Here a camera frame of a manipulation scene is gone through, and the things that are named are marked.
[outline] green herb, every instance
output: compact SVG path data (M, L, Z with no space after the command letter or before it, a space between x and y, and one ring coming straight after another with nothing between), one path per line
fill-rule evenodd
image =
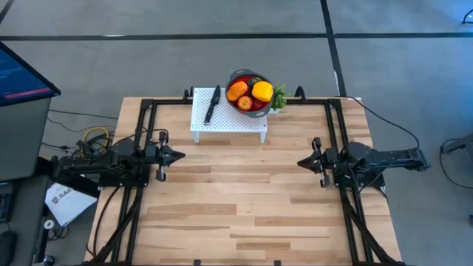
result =
M279 84L276 83L274 87L274 98L273 98L273 104L272 107L273 109L282 109L284 106L286 106L286 99L284 99L284 96L290 95L289 92L286 92L284 84Z

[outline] wooden table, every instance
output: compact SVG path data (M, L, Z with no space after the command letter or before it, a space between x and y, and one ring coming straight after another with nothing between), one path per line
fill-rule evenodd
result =
M123 100L115 142L134 133L140 101ZM353 100L343 100L342 105L350 141L372 145L363 108ZM338 189L321 188L319 175L296 165L312 153L314 137L321 138L323 149L330 147L323 106L286 106L269 115L265 144L259 142L259 134L248 133L203 134L196 144L190 119L191 105L158 107L156 128L168 129L169 145L186 157L168 168L166 183L150 177L134 265L192 265L195 259L203 265L272 265L273 260L286 265L350 265ZM334 123L338 134L336 119ZM90 247L112 191L105 189L98 200ZM122 195L123 189L106 210L99 249L117 226ZM367 188L362 202L372 234L390 256L401 259L387 201ZM363 259L358 230L355 234ZM125 232L121 259L127 238Z

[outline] computer screen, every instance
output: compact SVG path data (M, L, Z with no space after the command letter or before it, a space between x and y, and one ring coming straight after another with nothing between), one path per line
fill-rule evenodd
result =
M59 94L59 89L0 42L0 106Z

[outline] kitchen knife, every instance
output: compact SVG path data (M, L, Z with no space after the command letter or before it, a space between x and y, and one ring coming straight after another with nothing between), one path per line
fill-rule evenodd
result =
M210 119L212 117L212 114L214 113L214 106L216 104L219 104L219 100L220 100L220 86L217 85L217 88L215 88L215 91L214 91L214 96L212 96L212 99L210 100L210 106L208 106L207 114L205 115L204 125L208 125L210 123Z

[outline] concrete floor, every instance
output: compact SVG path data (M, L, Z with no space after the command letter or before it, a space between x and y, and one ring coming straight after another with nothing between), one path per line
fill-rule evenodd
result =
M328 0L335 33L473 32L459 25L470 1ZM319 1L296 0L15 0L0 35L172 33L323 33ZM52 108L118 116L122 97L178 96L190 86L224 84L241 67L298 85L310 96L337 95L327 40L8 41L6 44L63 92ZM473 191L452 185L439 145L473 132L473 38L337 39L347 94L416 134L432 164L425 173L385 174L403 259L413 265L470 265ZM50 114L74 129L113 120ZM375 147L405 149L413 140L368 115ZM44 141L81 137L47 124ZM54 151L44 149L45 154ZM465 152L444 157L452 179L473 185ZM82 261L95 210L48 244L59 264Z

